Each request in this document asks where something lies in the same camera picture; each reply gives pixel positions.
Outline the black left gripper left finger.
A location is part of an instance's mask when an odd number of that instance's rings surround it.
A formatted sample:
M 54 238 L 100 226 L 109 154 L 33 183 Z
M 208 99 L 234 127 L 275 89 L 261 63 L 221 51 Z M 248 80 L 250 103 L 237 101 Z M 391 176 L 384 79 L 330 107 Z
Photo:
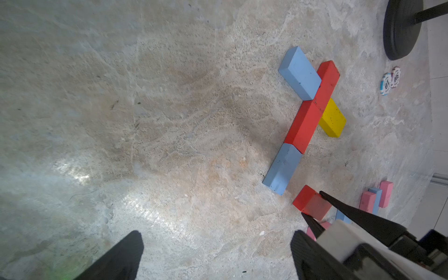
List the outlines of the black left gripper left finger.
M 135 280 L 144 243 L 139 231 L 130 232 L 76 280 Z

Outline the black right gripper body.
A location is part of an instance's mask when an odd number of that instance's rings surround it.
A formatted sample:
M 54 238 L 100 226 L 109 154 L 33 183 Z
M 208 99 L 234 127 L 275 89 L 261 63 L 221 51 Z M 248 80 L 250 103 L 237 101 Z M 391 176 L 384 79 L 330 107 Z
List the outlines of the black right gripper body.
M 444 280 L 448 278 L 448 237 L 434 229 L 420 240 L 411 233 L 405 232 L 392 243 L 389 249 Z

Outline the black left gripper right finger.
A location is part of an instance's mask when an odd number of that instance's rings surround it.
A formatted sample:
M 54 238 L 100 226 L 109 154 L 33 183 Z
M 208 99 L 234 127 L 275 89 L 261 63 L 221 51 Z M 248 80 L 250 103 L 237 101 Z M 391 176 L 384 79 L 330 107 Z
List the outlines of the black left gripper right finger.
M 303 231 L 294 233 L 290 242 L 290 249 L 300 280 L 359 279 Z

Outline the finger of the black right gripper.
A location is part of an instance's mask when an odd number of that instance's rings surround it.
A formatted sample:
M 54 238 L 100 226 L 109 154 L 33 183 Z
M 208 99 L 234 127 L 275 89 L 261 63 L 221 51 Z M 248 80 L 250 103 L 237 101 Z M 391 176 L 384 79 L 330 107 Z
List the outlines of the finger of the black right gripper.
M 404 226 L 344 204 L 324 191 L 320 191 L 319 194 L 385 246 L 393 247 L 399 243 L 408 242 L 408 232 Z
M 312 239 L 317 239 L 326 229 L 321 224 L 315 220 L 315 218 L 310 215 L 302 212 L 302 217 L 308 224 L 309 230 L 307 231 L 307 235 Z

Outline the yellow block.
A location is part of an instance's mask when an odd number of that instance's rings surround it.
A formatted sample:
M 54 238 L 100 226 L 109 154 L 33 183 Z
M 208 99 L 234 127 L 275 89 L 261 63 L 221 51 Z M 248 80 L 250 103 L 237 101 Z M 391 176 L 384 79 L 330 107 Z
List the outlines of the yellow block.
M 324 132 L 333 138 L 339 138 L 347 123 L 347 119 L 340 111 L 333 99 L 330 99 L 319 121 L 319 126 Z

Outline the red stem block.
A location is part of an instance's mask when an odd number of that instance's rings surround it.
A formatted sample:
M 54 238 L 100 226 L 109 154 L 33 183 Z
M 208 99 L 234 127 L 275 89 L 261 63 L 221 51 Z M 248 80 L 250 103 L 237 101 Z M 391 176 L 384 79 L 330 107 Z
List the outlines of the red stem block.
M 322 81 L 313 99 L 313 103 L 323 113 L 338 83 L 340 73 L 333 61 L 326 61 L 320 64 L 317 74 Z

